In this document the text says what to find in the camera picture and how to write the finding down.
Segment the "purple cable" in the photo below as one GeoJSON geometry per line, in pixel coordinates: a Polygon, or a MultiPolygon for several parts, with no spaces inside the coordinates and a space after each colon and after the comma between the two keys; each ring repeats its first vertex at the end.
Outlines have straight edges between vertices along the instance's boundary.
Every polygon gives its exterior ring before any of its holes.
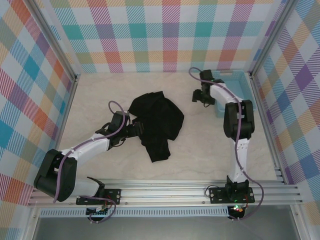
{"type": "Polygon", "coordinates": [[[113,201],[113,200],[111,200],[111,199],[109,199],[109,198],[95,197],[95,196],[80,196],[80,197],[86,198],[86,199],[103,200],[103,201],[111,202],[111,203],[114,205],[114,208],[113,208],[111,214],[110,214],[109,216],[105,216],[105,217],[104,217],[102,220],[100,220],[100,221],[93,221],[93,220],[91,219],[91,216],[92,216],[93,214],[92,214],[92,213],[89,214],[89,220],[91,221],[91,223],[95,223],[95,224],[103,223],[104,221],[107,221],[109,218],[111,218],[111,216],[112,216],[113,214],[115,214],[115,212],[116,212],[116,206],[117,206],[117,204],[116,204],[115,201],[113,201]]]}
{"type": "Polygon", "coordinates": [[[59,192],[60,192],[60,181],[61,181],[61,169],[62,169],[62,166],[64,165],[64,162],[65,160],[67,159],[67,157],[75,150],[79,149],[80,147],[82,147],[83,145],[86,145],[87,143],[90,143],[90,142],[93,142],[93,141],[96,141],[96,140],[100,140],[100,139],[106,139],[108,137],[111,137],[115,134],[117,134],[118,132],[120,132],[120,130],[124,127],[125,125],[125,111],[124,109],[122,108],[122,106],[117,103],[116,101],[109,101],[108,103],[108,106],[109,106],[109,109],[110,111],[114,114],[114,112],[111,110],[111,107],[110,107],[110,104],[113,103],[113,104],[116,104],[118,105],[118,107],[121,109],[121,112],[122,112],[122,124],[121,126],[118,128],[117,131],[107,135],[107,136],[101,136],[101,137],[97,137],[97,138],[94,138],[94,139],[88,139],[82,143],[80,143],[79,145],[75,146],[72,150],[68,151],[68,153],[62,158],[61,162],[60,162],[60,165],[59,165],[59,170],[58,170],[58,176],[57,176],[57,180],[56,180],[56,191],[55,191],[55,196],[54,196],[54,199],[53,199],[53,203],[55,204],[57,199],[58,199],[58,196],[59,196],[59,192]]]}
{"type": "MultiPolygon", "coordinates": [[[[194,69],[194,70],[198,70],[199,72],[201,72],[201,70],[197,67],[190,67],[189,69],[189,75],[194,78],[195,80],[198,80],[200,82],[203,82],[203,83],[208,83],[208,84],[213,84],[213,85],[216,85],[218,86],[219,88],[225,90],[235,101],[236,103],[238,104],[238,108],[239,108],[239,118],[238,118],[238,126],[241,126],[241,121],[242,121],[242,107],[241,107],[241,104],[239,102],[239,100],[237,99],[237,97],[227,88],[225,88],[223,85],[219,84],[219,83],[216,83],[216,82],[212,82],[212,81],[207,81],[207,80],[202,80],[200,78],[197,78],[195,76],[192,75],[191,73],[191,70],[194,69]]],[[[237,148],[238,148],[238,142],[239,142],[239,139],[240,139],[240,131],[241,131],[241,127],[238,127],[237,128],[237,132],[236,132],[236,138],[235,138],[235,144],[234,144],[234,151],[235,151],[235,159],[236,159],[236,163],[238,164],[240,170],[242,171],[243,175],[246,176],[247,179],[249,179],[251,182],[257,184],[260,188],[261,188],[261,200],[260,202],[258,203],[258,205],[256,206],[256,208],[250,212],[248,215],[244,216],[243,218],[241,218],[241,220],[245,220],[247,218],[249,218],[250,216],[252,216],[254,213],[256,213],[258,211],[258,209],[260,208],[263,200],[264,200],[264,197],[265,197],[265,191],[264,191],[264,188],[262,187],[262,185],[253,180],[251,177],[248,176],[248,174],[246,173],[246,171],[244,170],[244,168],[241,166],[241,163],[239,161],[239,157],[238,157],[238,151],[237,151],[237,148]]]]}

